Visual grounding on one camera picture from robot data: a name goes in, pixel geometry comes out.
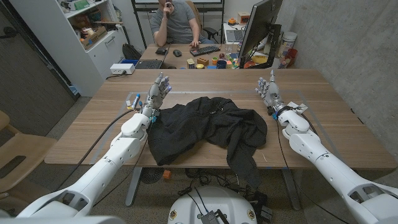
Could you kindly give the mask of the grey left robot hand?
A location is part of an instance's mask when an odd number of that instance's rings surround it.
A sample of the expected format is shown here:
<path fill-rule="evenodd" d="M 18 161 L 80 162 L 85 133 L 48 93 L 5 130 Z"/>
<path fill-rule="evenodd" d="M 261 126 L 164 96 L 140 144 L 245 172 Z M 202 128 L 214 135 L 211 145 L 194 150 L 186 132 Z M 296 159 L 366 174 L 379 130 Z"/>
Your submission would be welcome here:
<path fill-rule="evenodd" d="M 147 93 L 141 113 L 146 115 L 148 118 L 152 117 L 154 112 L 162 106 L 163 99 L 171 89 L 172 87 L 169 84 L 169 77 L 164 76 L 164 73 L 160 72 Z"/>

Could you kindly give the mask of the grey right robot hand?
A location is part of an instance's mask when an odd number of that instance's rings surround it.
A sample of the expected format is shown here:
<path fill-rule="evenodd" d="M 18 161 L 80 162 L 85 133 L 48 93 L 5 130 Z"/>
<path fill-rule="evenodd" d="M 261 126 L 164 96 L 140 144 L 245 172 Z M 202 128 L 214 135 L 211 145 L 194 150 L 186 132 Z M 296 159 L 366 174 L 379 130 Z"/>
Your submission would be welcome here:
<path fill-rule="evenodd" d="M 271 70 L 269 81 L 260 77 L 257 83 L 258 87 L 256 88 L 256 92 L 267 106 L 268 114 L 271 115 L 274 113 L 278 116 L 285 107 L 285 104 L 279 94 L 279 87 L 275 82 L 274 70 Z"/>

